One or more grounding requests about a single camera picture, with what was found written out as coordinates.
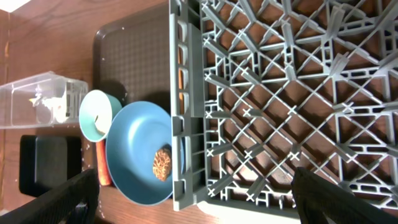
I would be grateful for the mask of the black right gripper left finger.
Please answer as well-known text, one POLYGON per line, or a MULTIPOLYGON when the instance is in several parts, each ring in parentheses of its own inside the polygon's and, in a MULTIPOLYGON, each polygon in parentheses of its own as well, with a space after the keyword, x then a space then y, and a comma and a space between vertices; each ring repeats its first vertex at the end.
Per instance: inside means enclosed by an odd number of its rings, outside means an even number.
POLYGON ((87 169, 62 185, 1 216, 1 223, 93 223, 100 184, 87 169))

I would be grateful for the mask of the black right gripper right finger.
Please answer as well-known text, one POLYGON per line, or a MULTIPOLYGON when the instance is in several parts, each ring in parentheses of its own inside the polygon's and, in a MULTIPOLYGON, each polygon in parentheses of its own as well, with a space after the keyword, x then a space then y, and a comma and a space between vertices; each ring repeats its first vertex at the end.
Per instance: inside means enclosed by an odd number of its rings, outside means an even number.
POLYGON ((389 214, 298 167, 291 183, 301 223, 388 223, 389 214))

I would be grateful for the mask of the orange carrot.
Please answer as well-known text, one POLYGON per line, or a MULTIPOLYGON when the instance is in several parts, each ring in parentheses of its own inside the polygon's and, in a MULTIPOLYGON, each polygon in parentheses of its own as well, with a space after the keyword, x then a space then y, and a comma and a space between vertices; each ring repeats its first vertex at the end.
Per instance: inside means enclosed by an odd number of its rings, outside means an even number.
POLYGON ((111 185, 112 180, 106 162, 105 140, 96 143, 96 158, 99 183, 104 186, 111 185))

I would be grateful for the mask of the brown food scrap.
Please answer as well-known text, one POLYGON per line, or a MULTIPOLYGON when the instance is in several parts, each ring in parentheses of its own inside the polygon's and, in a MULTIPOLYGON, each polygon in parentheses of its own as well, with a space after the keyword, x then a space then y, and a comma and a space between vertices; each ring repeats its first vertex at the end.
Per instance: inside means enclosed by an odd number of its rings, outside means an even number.
POLYGON ((165 182, 172 170, 172 156, 168 149, 162 148, 155 153, 152 171, 157 179, 165 182))

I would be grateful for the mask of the light blue rice bowl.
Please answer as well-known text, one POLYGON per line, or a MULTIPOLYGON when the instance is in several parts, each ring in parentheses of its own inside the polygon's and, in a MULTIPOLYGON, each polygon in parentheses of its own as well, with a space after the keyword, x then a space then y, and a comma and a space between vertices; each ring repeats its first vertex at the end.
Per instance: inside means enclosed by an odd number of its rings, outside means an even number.
POLYGON ((122 104, 116 97, 101 90, 88 92, 79 109, 79 125, 84 137, 90 142, 104 140, 121 109, 122 104))

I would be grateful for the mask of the blue plate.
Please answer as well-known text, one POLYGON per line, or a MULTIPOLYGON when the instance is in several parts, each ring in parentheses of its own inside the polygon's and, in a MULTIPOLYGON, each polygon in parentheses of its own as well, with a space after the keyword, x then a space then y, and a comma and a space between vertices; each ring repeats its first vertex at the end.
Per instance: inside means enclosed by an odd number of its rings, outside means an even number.
POLYGON ((139 205, 157 205, 173 194, 173 179, 153 173, 155 154, 172 149, 171 117, 148 101, 126 105, 113 119, 106 138, 106 161, 116 188, 139 205))

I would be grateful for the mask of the white tissue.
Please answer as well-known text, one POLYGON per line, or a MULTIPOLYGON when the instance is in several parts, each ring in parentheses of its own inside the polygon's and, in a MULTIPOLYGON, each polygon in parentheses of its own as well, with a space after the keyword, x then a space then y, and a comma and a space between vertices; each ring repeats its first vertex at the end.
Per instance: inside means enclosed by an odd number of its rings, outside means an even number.
POLYGON ((29 101, 32 103, 33 107, 43 104, 53 113, 53 117, 58 123, 64 123, 68 119, 66 93, 64 93, 62 97, 47 97, 38 95, 35 98, 29 99, 29 101))

